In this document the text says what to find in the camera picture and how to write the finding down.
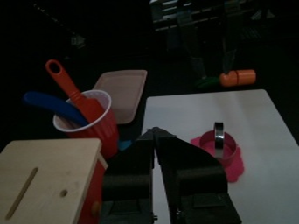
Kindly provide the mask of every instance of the pink object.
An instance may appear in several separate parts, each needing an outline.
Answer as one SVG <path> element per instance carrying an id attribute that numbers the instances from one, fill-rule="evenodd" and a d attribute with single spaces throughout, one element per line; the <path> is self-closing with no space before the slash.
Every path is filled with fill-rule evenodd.
<path id="1" fill-rule="evenodd" d="M 190 140 L 190 144 L 205 150 L 212 156 L 214 155 L 214 132 L 213 130 L 205 132 L 201 136 L 194 137 Z M 224 132 L 224 149 L 222 158 L 218 158 L 221 163 L 228 182 L 236 182 L 238 176 L 244 172 L 244 165 L 240 156 L 240 148 L 234 142 L 232 136 Z"/>
<path id="2" fill-rule="evenodd" d="M 117 153 L 117 124 L 113 111 L 110 109 L 110 97 L 106 92 L 101 90 L 89 90 L 82 92 L 88 98 L 97 99 L 104 114 L 96 119 L 94 122 L 80 127 L 73 122 L 53 116 L 52 123 L 54 128 L 64 132 L 72 138 L 98 138 L 101 142 L 100 153 L 104 159 L 110 158 Z"/>

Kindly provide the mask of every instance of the blue handle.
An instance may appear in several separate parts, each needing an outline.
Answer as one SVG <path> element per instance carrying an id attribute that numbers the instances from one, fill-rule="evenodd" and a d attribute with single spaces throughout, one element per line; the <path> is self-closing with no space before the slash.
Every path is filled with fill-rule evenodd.
<path id="1" fill-rule="evenodd" d="M 89 124 L 77 108 L 69 103 L 66 103 L 64 100 L 49 94 L 29 91 L 22 96 L 22 102 L 34 107 L 47 109 L 57 116 L 73 121 L 80 126 L 85 126 Z"/>

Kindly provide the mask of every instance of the orange object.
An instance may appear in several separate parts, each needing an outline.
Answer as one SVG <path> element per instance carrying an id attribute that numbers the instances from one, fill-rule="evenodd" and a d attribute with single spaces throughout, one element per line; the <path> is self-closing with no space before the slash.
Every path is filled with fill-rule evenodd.
<path id="1" fill-rule="evenodd" d="M 60 88 L 68 95 L 70 101 L 76 105 L 80 113 L 86 118 L 88 122 L 92 123 L 93 121 L 96 121 L 105 112 L 101 105 L 98 104 L 98 101 L 93 98 L 86 98 L 81 94 L 70 80 L 66 71 L 61 66 L 61 63 L 56 59 L 49 59 L 46 61 L 45 69 L 50 77 L 57 82 Z"/>
<path id="2" fill-rule="evenodd" d="M 229 71 L 228 74 L 221 74 L 218 76 L 218 83 L 222 87 L 234 87 L 249 85 L 256 82 L 256 72 L 254 70 L 234 70 Z"/>

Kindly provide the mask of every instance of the red cup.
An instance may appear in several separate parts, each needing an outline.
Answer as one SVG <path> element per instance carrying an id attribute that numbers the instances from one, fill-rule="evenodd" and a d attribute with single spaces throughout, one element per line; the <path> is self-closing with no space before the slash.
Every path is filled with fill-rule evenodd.
<path id="1" fill-rule="evenodd" d="M 57 115 L 52 118 L 52 124 L 54 128 L 64 132 L 70 138 L 98 138 L 101 142 L 100 153 L 104 159 L 109 159 L 117 153 L 118 138 L 116 118 L 110 109 L 110 97 L 105 91 L 96 89 L 85 91 L 82 94 L 88 98 L 97 99 L 105 110 L 104 114 L 94 122 L 82 127 Z"/>

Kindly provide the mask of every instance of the white table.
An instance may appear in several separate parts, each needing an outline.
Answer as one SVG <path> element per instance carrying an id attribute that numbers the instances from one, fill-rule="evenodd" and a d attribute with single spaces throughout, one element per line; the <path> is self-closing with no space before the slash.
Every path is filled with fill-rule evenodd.
<path id="1" fill-rule="evenodd" d="M 189 142 L 214 122 L 234 137 L 245 171 L 228 194 L 242 223 L 299 223 L 299 147 L 261 89 L 149 97 L 142 133 L 165 129 Z M 153 170 L 153 212 L 169 223 L 161 174 Z"/>

